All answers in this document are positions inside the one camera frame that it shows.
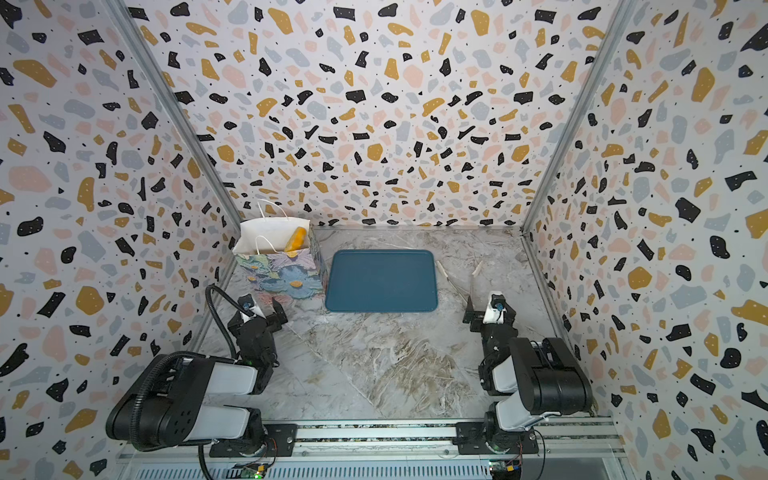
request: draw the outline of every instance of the black cable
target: black cable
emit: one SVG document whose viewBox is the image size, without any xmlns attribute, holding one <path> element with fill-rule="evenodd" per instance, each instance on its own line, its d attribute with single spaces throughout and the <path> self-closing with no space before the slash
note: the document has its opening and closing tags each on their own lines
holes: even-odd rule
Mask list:
<svg viewBox="0 0 768 480">
<path fill-rule="evenodd" d="M 272 439 L 272 438 L 270 438 L 270 440 L 272 440 L 273 445 L 275 445 L 275 456 L 272 458 L 272 463 L 270 463 L 269 467 L 271 467 L 272 465 L 275 465 L 275 462 L 277 462 L 277 442 L 275 441 L 275 439 Z"/>
<path fill-rule="evenodd" d="M 249 312 L 248 310 L 245 310 L 231 296 L 227 295 L 227 293 L 224 290 L 219 288 L 218 285 L 210 284 L 209 286 L 205 287 L 205 302 L 207 303 L 208 308 L 210 309 L 211 315 L 214 316 L 214 322 L 216 322 L 216 325 L 218 325 L 219 330 L 221 330 L 221 334 L 224 335 L 224 340 L 227 341 L 227 346 L 230 349 L 230 356 L 233 359 L 236 359 L 237 358 L 237 350 L 235 349 L 235 344 L 232 342 L 232 339 L 230 338 L 230 334 L 227 332 L 227 329 L 224 328 L 224 324 L 221 322 L 221 318 L 219 318 L 219 313 L 216 311 L 216 307 L 214 306 L 214 301 L 210 297 L 211 290 L 217 292 L 227 302 L 231 303 L 232 306 L 235 307 L 238 312 L 243 313 L 243 314 L 245 314 L 248 317 L 252 316 L 253 313 Z"/>
<path fill-rule="evenodd" d="M 544 441 L 544 436 L 539 432 L 537 429 L 533 429 L 535 433 L 538 433 L 538 436 L 541 437 L 541 450 L 543 451 L 543 458 L 541 459 L 541 470 L 538 472 L 538 477 L 536 477 L 536 480 L 539 480 L 541 478 L 541 474 L 544 473 L 544 463 L 547 461 L 547 444 Z"/>
<path fill-rule="evenodd" d="M 547 366 L 549 367 L 549 369 L 550 370 L 554 370 L 554 366 L 552 365 L 552 362 L 549 361 L 549 357 L 547 356 L 547 352 L 544 350 L 544 345 L 543 344 L 539 344 L 538 350 L 539 350 L 539 352 L 541 352 L 541 355 L 544 357 L 544 360 L 547 361 Z M 556 384 L 558 386 L 558 398 L 562 399 L 563 398 L 563 387 L 560 385 L 560 382 L 556 382 Z"/>
<path fill-rule="evenodd" d="M 164 447 L 164 445 L 158 447 L 147 447 L 141 443 L 141 440 L 139 439 L 139 419 L 141 418 L 141 410 L 144 407 L 144 400 L 147 399 L 147 396 L 149 395 L 149 392 L 155 380 L 157 379 L 157 376 L 167 368 L 168 364 L 170 364 L 175 359 L 179 359 L 185 355 L 187 355 L 187 352 L 173 352 L 160 359 L 160 361 L 154 364 L 152 370 L 150 370 L 147 376 L 144 377 L 144 381 L 141 383 L 141 386 L 136 393 L 134 405 L 131 409 L 131 422 L 128 424 L 128 435 L 131 439 L 131 445 L 139 452 L 153 452 L 154 450 L 159 450 Z"/>
<path fill-rule="evenodd" d="M 261 452 L 261 455 L 259 455 L 259 458 L 257 458 L 256 460 L 253 460 L 251 463 L 246 465 L 246 467 L 250 467 L 251 465 L 259 465 L 259 462 L 261 462 L 261 459 L 264 458 L 266 453 L 269 451 L 270 447 L 266 444 L 266 441 L 261 445 L 263 446 L 263 449 L 261 449 L 262 452 Z"/>
<path fill-rule="evenodd" d="M 205 480 L 214 480 L 214 477 L 210 476 L 208 466 L 205 465 L 205 451 L 202 444 L 197 446 L 197 461 L 200 463 L 200 470 L 203 471 L 203 478 Z"/>
</svg>

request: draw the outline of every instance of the gray marble floor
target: gray marble floor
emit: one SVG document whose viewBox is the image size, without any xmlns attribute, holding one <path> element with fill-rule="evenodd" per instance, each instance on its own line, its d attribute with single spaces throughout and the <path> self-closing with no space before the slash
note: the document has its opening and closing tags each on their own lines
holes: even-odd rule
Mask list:
<svg viewBox="0 0 768 480">
<path fill-rule="evenodd" d="M 328 266 L 343 249 L 430 250 L 466 290 L 482 261 L 475 308 L 484 309 L 488 292 L 499 290 L 517 311 L 521 336 L 554 336 L 522 238 L 511 230 L 315 229 L 315 236 Z M 330 313 L 323 298 L 286 302 L 289 322 L 275 334 L 280 367 L 266 391 L 210 400 L 257 407 L 265 419 L 481 417 L 493 398 L 477 377 L 480 336 L 462 323 L 464 300 L 439 273 L 438 288 L 439 306 L 430 313 Z M 241 267 L 227 292 L 253 292 Z M 233 315 L 227 307 L 220 311 L 224 322 Z M 215 325 L 200 351 L 227 356 Z"/>
</svg>

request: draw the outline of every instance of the teal plastic tray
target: teal plastic tray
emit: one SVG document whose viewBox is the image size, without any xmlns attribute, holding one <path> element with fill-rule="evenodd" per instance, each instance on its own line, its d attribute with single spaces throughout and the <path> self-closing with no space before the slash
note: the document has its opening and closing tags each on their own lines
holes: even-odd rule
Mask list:
<svg viewBox="0 0 768 480">
<path fill-rule="evenodd" d="M 428 250 L 339 250 L 326 291 L 331 312 L 407 313 L 437 308 Z"/>
</svg>

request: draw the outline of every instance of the bag handle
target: bag handle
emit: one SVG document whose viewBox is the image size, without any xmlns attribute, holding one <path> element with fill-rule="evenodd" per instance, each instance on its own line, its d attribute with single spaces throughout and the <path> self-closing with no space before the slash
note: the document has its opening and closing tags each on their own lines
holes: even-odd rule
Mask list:
<svg viewBox="0 0 768 480">
<path fill-rule="evenodd" d="M 278 204 L 276 204 L 276 203 L 274 203 L 272 201 L 269 201 L 266 198 L 257 198 L 256 202 L 257 202 L 257 205 L 259 206 L 259 212 L 261 212 L 261 216 L 262 217 L 266 217 L 266 215 L 264 215 L 264 210 L 261 209 L 261 202 L 267 202 L 268 204 L 272 204 L 275 207 L 280 208 L 280 211 L 283 212 L 283 215 L 285 216 L 285 218 L 288 217 L 288 214 L 286 214 L 286 211 L 283 210 L 283 208 L 280 205 L 278 205 Z"/>
<path fill-rule="evenodd" d="M 266 238 L 264 235 L 258 235 L 256 238 L 254 238 L 254 240 L 258 240 L 260 238 L 263 238 L 264 240 L 266 240 L 266 242 L 270 245 L 270 247 L 272 247 L 272 250 L 277 252 L 277 248 L 275 248 L 275 246 L 272 245 L 272 242 L 270 242 L 270 239 Z M 256 255 L 261 255 L 261 252 L 259 251 L 259 242 L 254 242 L 254 246 L 256 247 Z"/>
</svg>

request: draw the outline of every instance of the floral print bag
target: floral print bag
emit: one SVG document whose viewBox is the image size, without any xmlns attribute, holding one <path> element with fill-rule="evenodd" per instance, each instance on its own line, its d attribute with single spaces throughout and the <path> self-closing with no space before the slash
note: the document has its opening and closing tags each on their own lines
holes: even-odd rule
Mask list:
<svg viewBox="0 0 768 480">
<path fill-rule="evenodd" d="M 310 221 L 288 217 L 285 212 L 283 215 L 254 218 L 240 224 L 240 239 L 232 249 L 237 263 L 247 271 L 247 278 L 257 292 L 294 299 L 323 295 L 328 270 Z M 297 227 L 306 229 L 304 245 L 299 250 L 283 252 Z"/>
</svg>

